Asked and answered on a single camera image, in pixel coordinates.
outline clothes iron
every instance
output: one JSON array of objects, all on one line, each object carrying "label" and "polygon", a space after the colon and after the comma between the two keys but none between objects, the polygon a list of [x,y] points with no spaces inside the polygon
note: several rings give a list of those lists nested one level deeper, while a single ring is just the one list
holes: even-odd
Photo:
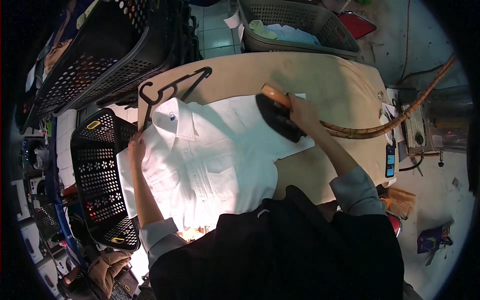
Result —
[{"label": "clothes iron", "polygon": [[290,98],[279,89],[270,84],[264,84],[262,93],[256,95],[255,99],[263,119],[278,134],[294,143],[298,143],[301,137],[307,136],[290,120],[292,103]]}]

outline white shirt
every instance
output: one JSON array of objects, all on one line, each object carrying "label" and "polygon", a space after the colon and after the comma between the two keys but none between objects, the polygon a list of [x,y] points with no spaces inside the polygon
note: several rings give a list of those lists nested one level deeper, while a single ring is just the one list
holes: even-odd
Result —
[{"label": "white shirt", "polygon": [[[271,198],[277,182],[274,162],[314,146],[293,143],[263,120],[255,96],[201,106],[172,98],[152,115],[142,137],[142,171],[165,219],[180,231],[215,228],[224,213],[241,214]],[[120,184],[129,217],[137,215],[127,149],[117,154]]]}]

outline tile floor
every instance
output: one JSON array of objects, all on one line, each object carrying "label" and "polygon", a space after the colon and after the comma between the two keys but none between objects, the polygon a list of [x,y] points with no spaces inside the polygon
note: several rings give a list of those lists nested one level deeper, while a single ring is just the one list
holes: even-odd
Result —
[{"label": "tile floor", "polygon": [[196,33],[200,42],[200,54],[204,59],[241,53],[237,28],[230,29],[223,21],[228,18],[226,0],[209,7],[190,7],[192,15],[197,17]]}]

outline washing machine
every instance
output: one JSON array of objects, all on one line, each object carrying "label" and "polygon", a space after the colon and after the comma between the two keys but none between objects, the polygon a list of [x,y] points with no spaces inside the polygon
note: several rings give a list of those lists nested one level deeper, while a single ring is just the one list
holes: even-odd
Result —
[{"label": "washing machine", "polygon": [[67,255],[65,250],[62,252],[55,254],[53,257],[53,260],[55,261],[55,264],[57,265],[57,269],[62,275],[67,275],[68,272],[70,272],[75,266],[73,265],[72,261],[70,260],[70,257]]},{"label": "washing machine", "polygon": [[25,220],[32,215],[30,214],[30,210],[28,209],[28,202],[27,202],[27,194],[28,191],[25,189],[26,180],[15,180],[10,183],[11,190],[10,200],[12,201],[12,206],[17,213],[17,220],[22,221]]},{"label": "washing machine", "polygon": [[32,194],[45,195],[45,176],[31,178],[30,191]]},{"label": "washing machine", "polygon": [[33,167],[36,163],[35,149],[38,148],[45,148],[44,137],[27,136],[24,138],[20,156],[22,157],[24,175],[26,177],[42,176],[42,170],[37,170]]},{"label": "washing machine", "polygon": [[43,281],[50,289],[50,292],[53,294],[54,297],[57,297],[60,294],[57,289],[57,283],[59,278],[57,275],[57,268],[53,259],[50,258],[43,264],[37,266],[37,270],[40,274],[40,277],[42,277]]},{"label": "washing machine", "polygon": [[43,259],[43,254],[40,250],[40,233],[38,227],[35,223],[30,223],[22,227],[20,231],[33,262],[35,264],[38,263]]}]

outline purple bag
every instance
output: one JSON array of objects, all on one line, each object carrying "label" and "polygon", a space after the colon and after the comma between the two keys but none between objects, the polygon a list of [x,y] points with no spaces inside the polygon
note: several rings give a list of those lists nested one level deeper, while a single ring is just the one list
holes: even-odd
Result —
[{"label": "purple bag", "polygon": [[437,251],[443,243],[442,231],[443,226],[422,231],[417,238],[417,253]]}]

